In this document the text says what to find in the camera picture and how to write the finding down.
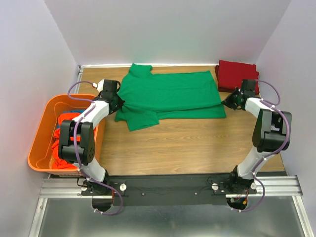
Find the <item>green t shirt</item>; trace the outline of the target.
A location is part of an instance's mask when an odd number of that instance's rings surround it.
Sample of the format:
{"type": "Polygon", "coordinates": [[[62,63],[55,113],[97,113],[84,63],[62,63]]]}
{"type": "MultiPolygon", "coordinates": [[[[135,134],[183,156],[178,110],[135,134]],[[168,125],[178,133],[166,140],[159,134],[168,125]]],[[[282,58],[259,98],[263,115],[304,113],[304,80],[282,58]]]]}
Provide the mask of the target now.
{"type": "Polygon", "coordinates": [[[132,64],[118,92],[125,101],[115,121],[129,131],[162,119],[224,119],[225,109],[210,71],[153,74],[152,66],[132,64]]]}

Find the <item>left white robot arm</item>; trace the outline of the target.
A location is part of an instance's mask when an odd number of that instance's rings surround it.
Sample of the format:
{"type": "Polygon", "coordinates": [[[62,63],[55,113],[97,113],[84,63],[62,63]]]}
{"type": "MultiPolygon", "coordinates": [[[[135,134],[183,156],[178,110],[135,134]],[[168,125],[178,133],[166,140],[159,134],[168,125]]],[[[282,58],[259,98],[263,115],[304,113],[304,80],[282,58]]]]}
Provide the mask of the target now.
{"type": "Polygon", "coordinates": [[[110,186],[107,170],[99,164],[95,157],[94,129],[105,117],[124,105],[125,101],[118,95],[121,83],[110,79],[102,79],[98,83],[90,81],[86,83],[95,88],[98,95],[94,99],[72,96],[71,90],[80,82],[76,82],[68,90],[67,96],[70,99],[89,102],[90,105],[74,119],[62,121],[58,156],[76,166],[97,194],[104,195],[110,190],[113,194],[120,196],[119,191],[110,186]]]}

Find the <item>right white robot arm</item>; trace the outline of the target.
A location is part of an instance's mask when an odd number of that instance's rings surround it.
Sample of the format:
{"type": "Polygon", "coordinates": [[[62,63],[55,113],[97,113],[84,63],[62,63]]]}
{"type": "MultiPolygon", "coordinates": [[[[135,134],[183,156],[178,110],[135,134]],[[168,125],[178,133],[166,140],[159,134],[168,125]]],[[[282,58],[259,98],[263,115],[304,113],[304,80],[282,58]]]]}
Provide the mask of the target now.
{"type": "Polygon", "coordinates": [[[235,90],[222,101],[233,110],[243,110],[256,118],[252,135],[252,148],[246,158],[230,172],[225,187],[232,193],[251,188],[256,174],[274,155],[287,150],[290,144],[292,114],[277,108],[281,97],[277,89],[262,80],[243,79],[241,88],[235,90]],[[277,95],[273,103],[258,97],[255,87],[259,82],[269,85],[277,95]]]}

